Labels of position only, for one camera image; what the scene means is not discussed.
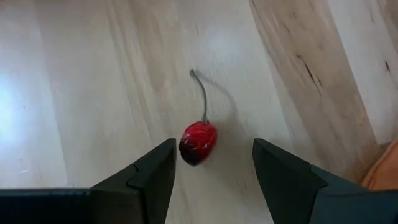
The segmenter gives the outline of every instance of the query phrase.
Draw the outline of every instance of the orange object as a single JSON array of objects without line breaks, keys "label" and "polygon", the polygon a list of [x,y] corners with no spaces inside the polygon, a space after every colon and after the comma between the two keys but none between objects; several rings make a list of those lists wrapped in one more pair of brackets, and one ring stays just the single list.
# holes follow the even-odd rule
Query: orange object
[{"label": "orange object", "polygon": [[371,190],[398,189],[398,141],[391,143],[368,172],[362,182],[362,187]]}]

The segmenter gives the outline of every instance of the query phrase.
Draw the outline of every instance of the cherry stem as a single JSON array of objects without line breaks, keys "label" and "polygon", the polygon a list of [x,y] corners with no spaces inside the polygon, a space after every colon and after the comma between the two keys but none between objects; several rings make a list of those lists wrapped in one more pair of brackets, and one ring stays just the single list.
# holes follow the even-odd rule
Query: cherry stem
[{"label": "cherry stem", "polygon": [[200,85],[201,88],[201,92],[203,93],[203,101],[204,101],[204,105],[205,105],[205,109],[203,112],[203,116],[201,117],[201,121],[203,123],[208,124],[209,120],[207,119],[207,95],[206,95],[206,90],[205,87],[203,86],[202,82],[200,81],[200,79],[198,78],[198,76],[196,75],[195,71],[193,69],[191,69],[189,71],[189,74],[192,76],[192,78],[194,78]]}]

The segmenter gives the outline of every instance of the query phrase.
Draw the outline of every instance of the cherry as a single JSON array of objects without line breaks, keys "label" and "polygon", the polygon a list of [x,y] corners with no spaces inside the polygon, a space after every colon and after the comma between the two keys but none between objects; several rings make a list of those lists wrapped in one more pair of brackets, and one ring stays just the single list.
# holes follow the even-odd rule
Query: cherry
[{"label": "cherry", "polygon": [[205,87],[193,69],[190,70],[190,75],[200,85],[203,93],[205,110],[201,121],[191,124],[182,135],[180,153],[185,162],[191,166],[196,166],[202,163],[213,150],[217,142],[217,129],[207,119],[207,96]]}]

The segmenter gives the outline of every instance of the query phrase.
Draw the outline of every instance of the wooden floor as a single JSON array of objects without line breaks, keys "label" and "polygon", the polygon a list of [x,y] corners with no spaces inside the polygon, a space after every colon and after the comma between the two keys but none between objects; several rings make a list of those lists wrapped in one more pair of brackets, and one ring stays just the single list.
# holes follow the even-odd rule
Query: wooden floor
[{"label": "wooden floor", "polygon": [[264,138],[360,182],[398,137],[394,0],[0,0],[0,187],[89,187],[201,118],[167,223],[272,223]]}]

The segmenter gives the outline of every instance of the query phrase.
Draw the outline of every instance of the black plastic part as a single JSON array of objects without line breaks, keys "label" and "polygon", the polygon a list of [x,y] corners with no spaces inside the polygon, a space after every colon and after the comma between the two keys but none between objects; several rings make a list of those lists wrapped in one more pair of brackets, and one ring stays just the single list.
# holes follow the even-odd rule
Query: black plastic part
[{"label": "black plastic part", "polygon": [[168,139],[90,189],[0,190],[1,223],[163,224],[175,151],[175,139]]},{"label": "black plastic part", "polygon": [[275,224],[398,223],[398,191],[369,191],[255,139],[253,159]]}]

